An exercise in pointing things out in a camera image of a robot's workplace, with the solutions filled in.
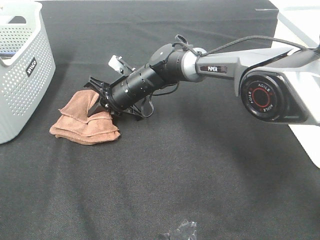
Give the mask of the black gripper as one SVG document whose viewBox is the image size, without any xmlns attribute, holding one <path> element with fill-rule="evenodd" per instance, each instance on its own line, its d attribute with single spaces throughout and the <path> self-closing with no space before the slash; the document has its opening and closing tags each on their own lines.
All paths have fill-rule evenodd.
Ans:
<svg viewBox="0 0 320 240">
<path fill-rule="evenodd" d="M 144 118 L 142 111 L 139 110 L 134 103 L 127 109 L 121 109 L 112 97 L 112 88 L 116 84 L 121 83 L 125 78 L 127 78 L 136 70 L 123 59 L 119 59 L 119 61 L 123 64 L 123 73 L 121 74 L 121 77 L 118 78 L 116 81 L 109 84 L 104 81 L 98 80 L 93 76 L 90 76 L 88 82 L 84 85 L 85 88 L 90 88 L 91 90 L 98 93 L 98 98 L 96 102 L 88 110 L 87 117 L 91 117 L 100 112 L 108 112 L 111 115 L 117 116 L 121 116 L 122 114 L 134 115 L 137 121 L 140 121 Z"/>
</svg>

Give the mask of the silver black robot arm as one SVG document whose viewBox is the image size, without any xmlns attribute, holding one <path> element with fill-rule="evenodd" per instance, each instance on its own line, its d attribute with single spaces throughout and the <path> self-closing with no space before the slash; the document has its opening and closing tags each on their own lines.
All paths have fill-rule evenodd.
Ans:
<svg viewBox="0 0 320 240">
<path fill-rule="evenodd" d="M 291 47 L 209 53 L 191 45 L 169 43 L 140 67 L 113 56 L 110 66 L 120 73 L 113 83 L 91 77 L 86 86 L 98 99 L 88 115 L 108 111 L 143 118 L 136 102 L 179 82 L 211 77 L 231 80 L 244 107 L 257 119 L 275 124 L 319 125 L 320 50 Z"/>
</svg>

